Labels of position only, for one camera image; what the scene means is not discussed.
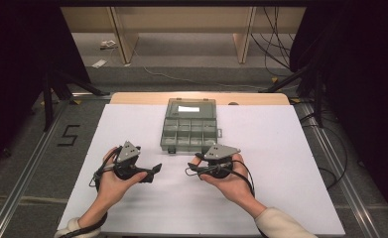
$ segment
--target plastic organizer box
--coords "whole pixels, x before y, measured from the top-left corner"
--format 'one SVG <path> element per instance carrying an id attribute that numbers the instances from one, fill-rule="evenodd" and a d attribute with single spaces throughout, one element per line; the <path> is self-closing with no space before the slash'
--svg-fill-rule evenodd
<path id="1" fill-rule="evenodd" d="M 205 153 L 217 143 L 214 99 L 170 98 L 160 146 L 169 154 Z"/>

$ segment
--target gray carpet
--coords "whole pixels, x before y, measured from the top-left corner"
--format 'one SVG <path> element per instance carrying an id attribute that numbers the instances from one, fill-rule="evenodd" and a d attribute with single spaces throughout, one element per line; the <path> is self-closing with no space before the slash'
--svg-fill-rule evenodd
<path id="1" fill-rule="evenodd" d="M 105 91 L 256 91 L 249 85 L 268 87 L 272 85 L 271 76 L 265 68 L 149 68 L 172 77 L 188 78 L 195 82 L 169 79 L 160 75 L 152 75 L 142 67 L 103 67 L 87 69 L 93 85 Z M 229 84 L 236 87 L 216 85 Z M 71 85 L 73 91 L 82 91 Z M 282 92 L 295 96 L 295 88 L 283 89 Z M 79 174 L 85 154 L 101 112 L 108 100 L 82 100 L 79 105 L 68 105 L 59 121 L 50 144 L 36 169 L 21 202 L 15 211 L 3 237 L 53 237 L 59 219 L 65 210 L 74 182 Z M 295 105 L 298 118 L 306 116 L 304 103 Z M 333 133 L 327 133 L 335 151 L 345 159 L 348 157 L 347 174 L 354 183 L 358 194 L 373 217 L 380 237 L 388 237 L 388 205 L 377 190 L 364 167 L 357 161 L 358 157 L 339 123 L 323 105 L 323 122 Z M 12 190 L 17 177 L 31 157 L 33 150 L 41 138 L 44 128 L 44 109 L 41 100 L 33 107 L 34 115 L 29 115 L 20 132 L 9 146 L 12 156 L 0 158 L 0 207 L 5 196 Z M 79 125 L 70 129 L 77 135 L 72 147 L 59 147 L 58 144 L 69 143 L 70 138 L 63 138 L 67 125 Z M 311 128 L 304 128 L 308 142 L 320 167 L 330 169 L 315 133 Z M 332 182 L 330 174 L 321 172 L 326 184 Z M 344 198 L 339 185 L 329 190 L 329 195 L 344 226 L 346 237 L 364 237 L 360 226 Z"/>

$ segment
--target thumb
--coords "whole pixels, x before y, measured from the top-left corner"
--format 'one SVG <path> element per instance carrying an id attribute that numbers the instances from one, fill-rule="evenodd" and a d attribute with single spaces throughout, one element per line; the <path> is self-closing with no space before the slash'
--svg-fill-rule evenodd
<path id="1" fill-rule="evenodd" d="M 137 173 L 133 177 L 128 179 L 127 181 L 129 181 L 131 183 L 131 185 L 133 185 L 133 184 L 139 182 L 140 180 L 142 180 L 146 175 L 147 175 L 147 172 Z"/>
<path id="2" fill-rule="evenodd" d="M 211 185 L 215 185 L 216 182 L 217 182 L 217 179 L 212 177 L 212 176 L 210 176 L 210 175 L 200 175 L 199 177 L 200 177 L 200 179 L 208 182 Z"/>

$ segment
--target hand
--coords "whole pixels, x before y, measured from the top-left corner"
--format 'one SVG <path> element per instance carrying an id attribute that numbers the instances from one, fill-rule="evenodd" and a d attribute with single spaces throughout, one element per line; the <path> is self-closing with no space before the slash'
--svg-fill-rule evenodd
<path id="1" fill-rule="evenodd" d="M 111 154 L 116 148 L 111 149 L 103 158 L 103 161 Z M 114 158 L 110 158 L 107 161 L 107 165 L 113 163 Z M 120 201 L 125 194 L 125 192 L 132 185 L 138 183 L 147 175 L 146 172 L 141 172 L 136 174 L 127 180 L 122 180 L 116 176 L 113 171 L 108 171 L 103 173 L 103 176 L 100 180 L 100 188 L 98 190 L 97 199 L 108 203 L 110 206 L 114 205 Z"/>
<path id="2" fill-rule="evenodd" d="M 116 148 L 111 149 L 103 158 L 103 161 L 113 153 Z M 113 163 L 114 158 L 107 161 L 107 165 Z M 78 219 L 79 227 L 87 227 L 98 222 L 107 210 L 120 201 L 125 192 L 141 181 L 147 175 L 146 172 L 136 174 L 127 180 L 122 180 L 116 176 L 113 171 L 104 172 L 100 180 L 100 188 L 97 198 L 88 208 L 88 210 Z"/>
<path id="3" fill-rule="evenodd" d="M 233 161 L 244 163 L 240 154 L 234 154 L 232 159 Z M 192 164 L 198 165 L 199 163 L 200 158 L 194 157 Z M 247 170 L 242 164 L 233 162 L 233 170 L 248 178 Z M 252 195 L 246 181 L 237 175 L 230 174 L 226 178 L 214 178 L 210 175 L 203 174 L 199 177 L 209 184 L 216 186 L 228 200 L 245 209 L 253 218 L 256 218 L 266 209 L 266 206 L 256 200 Z"/>

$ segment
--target white label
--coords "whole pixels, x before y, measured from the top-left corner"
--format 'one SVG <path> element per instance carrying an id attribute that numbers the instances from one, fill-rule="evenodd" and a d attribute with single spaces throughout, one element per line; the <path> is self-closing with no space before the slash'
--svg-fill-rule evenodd
<path id="1" fill-rule="evenodd" d="M 180 111 L 180 112 L 199 112 L 199 107 L 179 106 L 178 111 Z"/>

